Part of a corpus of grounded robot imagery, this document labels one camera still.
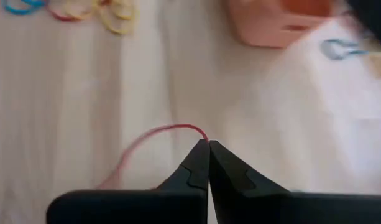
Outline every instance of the white surface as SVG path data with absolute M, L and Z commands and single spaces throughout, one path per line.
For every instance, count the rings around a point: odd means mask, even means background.
M 233 39 L 220 1 L 169 2 L 176 122 L 289 189 L 381 194 L 381 80 L 362 58 L 319 51 L 352 39 L 347 30 L 330 21 L 287 50 L 251 48 Z

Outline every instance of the pink box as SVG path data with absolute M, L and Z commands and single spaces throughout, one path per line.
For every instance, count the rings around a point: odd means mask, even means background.
M 286 47 L 331 16 L 331 0 L 228 0 L 229 14 L 247 45 Z

